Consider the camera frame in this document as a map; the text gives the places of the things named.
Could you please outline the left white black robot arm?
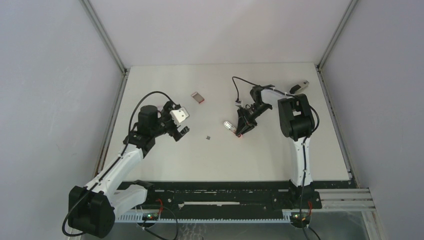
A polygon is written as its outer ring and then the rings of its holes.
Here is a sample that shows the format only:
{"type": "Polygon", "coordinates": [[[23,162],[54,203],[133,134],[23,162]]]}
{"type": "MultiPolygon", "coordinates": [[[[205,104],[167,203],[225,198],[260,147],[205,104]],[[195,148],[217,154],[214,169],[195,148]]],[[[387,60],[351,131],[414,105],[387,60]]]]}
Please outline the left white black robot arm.
{"type": "Polygon", "coordinates": [[[171,100],[159,109],[155,105],[138,104],[132,113],[137,122],[129,123],[129,131],[123,140],[122,149],[116,160],[96,175],[83,187],[74,186],[68,195],[68,213],[62,223],[62,232],[68,237],[66,226],[79,231],[78,235],[89,234],[98,238],[106,237],[112,230],[116,218],[128,210],[141,205],[153,207],[157,196],[141,183],[134,183],[117,193],[118,187],[127,175],[149,153],[156,138],[169,135],[178,142],[189,128],[179,127],[189,118],[185,107],[171,100]]]}

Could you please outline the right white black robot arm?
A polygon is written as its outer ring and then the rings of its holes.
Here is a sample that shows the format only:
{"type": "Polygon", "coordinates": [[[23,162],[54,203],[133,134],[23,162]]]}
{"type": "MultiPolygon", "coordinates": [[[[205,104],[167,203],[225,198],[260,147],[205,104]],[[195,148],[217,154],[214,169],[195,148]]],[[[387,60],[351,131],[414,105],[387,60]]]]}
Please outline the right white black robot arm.
{"type": "Polygon", "coordinates": [[[313,180],[310,171],[310,138],[318,128],[319,116],[310,106],[305,94],[295,95],[275,89],[273,85],[255,85],[250,90],[253,103],[238,106],[235,135],[242,136],[253,130],[257,118],[267,110],[278,108],[279,126],[291,143],[291,185],[300,188],[313,180]]]}

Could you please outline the black silver stapler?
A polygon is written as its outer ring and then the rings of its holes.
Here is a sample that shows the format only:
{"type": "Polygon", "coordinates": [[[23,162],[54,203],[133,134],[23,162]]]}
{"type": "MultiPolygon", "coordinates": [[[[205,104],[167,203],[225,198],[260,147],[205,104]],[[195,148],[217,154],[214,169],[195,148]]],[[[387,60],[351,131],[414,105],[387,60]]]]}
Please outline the black silver stapler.
{"type": "Polygon", "coordinates": [[[302,81],[302,82],[300,82],[300,83],[298,83],[298,84],[296,84],[296,85],[294,85],[290,90],[289,90],[289,93],[290,94],[292,94],[292,95],[294,95],[294,94],[297,94],[297,93],[299,93],[301,90],[303,90],[303,89],[305,89],[305,88],[307,88],[308,86],[309,86],[309,81],[307,81],[307,80],[304,80],[304,81],[302,81]]]}

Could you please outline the open red staple box tray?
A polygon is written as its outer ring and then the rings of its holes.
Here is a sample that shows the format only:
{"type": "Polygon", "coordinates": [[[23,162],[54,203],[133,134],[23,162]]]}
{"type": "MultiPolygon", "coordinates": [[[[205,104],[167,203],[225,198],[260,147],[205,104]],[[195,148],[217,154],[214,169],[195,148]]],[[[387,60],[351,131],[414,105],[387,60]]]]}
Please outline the open red staple box tray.
{"type": "Polygon", "coordinates": [[[204,97],[198,92],[194,92],[191,97],[198,103],[201,104],[205,101],[204,97]]]}

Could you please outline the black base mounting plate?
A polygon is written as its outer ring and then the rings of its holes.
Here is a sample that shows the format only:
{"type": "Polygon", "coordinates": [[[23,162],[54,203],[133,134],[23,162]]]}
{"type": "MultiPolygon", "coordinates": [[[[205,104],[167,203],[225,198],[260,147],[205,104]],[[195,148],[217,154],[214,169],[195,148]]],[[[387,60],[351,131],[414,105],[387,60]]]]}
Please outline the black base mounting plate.
{"type": "Polygon", "coordinates": [[[323,207],[324,190],[355,189],[352,180],[315,181],[294,187],[288,181],[150,181],[147,197],[137,208],[162,207],[161,217],[180,220],[280,219],[323,207]]]}

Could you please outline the left controller board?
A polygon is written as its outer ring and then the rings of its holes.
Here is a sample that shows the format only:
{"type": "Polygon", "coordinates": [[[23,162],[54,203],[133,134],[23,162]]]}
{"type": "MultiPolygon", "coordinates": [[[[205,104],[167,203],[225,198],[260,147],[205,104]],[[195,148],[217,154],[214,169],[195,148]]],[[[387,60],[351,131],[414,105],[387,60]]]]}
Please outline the left controller board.
{"type": "Polygon", "coordinates": [[[142,221],[157,221],[159,219],[160,215],[157,213],[144,213],[142,216],[142,221]]]}

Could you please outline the controller board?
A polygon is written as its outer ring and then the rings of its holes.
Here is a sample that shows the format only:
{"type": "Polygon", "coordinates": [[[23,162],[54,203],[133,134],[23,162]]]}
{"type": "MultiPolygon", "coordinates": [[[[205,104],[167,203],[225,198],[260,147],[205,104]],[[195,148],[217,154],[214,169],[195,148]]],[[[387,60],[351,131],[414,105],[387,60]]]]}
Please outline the controller board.
{"type": "Polygon", "coordinates": [[[291,222],[304,222],[309,218],[309,214],[292,214],[290,216],[290,221],[291,222]]]}
{"type": "Polygon", "coordinates": [[[159,219],[160,215],[157,213],[144,213],[142,216],[142,221],[157,221],[159,219]]]}

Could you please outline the right controller board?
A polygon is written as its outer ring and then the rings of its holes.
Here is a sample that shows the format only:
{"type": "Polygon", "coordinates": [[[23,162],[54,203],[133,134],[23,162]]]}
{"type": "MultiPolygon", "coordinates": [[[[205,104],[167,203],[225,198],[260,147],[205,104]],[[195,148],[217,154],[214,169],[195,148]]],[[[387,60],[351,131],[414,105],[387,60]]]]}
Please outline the right controller board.
{"type": "Polygon", "coordinates": [[[309,214],[292,214],[290,216],[290,221],[291,222],[304,222],[309,218],[309,214]]]}

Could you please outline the aluminium frame rails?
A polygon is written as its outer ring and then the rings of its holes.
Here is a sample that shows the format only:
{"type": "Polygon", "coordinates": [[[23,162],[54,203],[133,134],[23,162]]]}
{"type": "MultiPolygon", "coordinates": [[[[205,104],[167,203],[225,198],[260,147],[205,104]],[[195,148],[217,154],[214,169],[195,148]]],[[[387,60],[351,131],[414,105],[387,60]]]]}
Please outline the aluminium frame rails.
{"type": "Polygon", "coordinates": [[[168,208],[172,211],[186,211],[190,207],[261,207],[266,211],[277,210],[346,210],[346,209],[374,209],[375,205],[371,193],[367,189],[319,189],[312,196],[303,194],[299,197],[290,197],[287,190],[270,189],[243,189],[220,191],[164,191],[156,190],[147,194],[143,203],[132,201],[124,203],[113,200],[110,205],[116,216],[128,211],[141,211],[155,207],[168,208]]]}

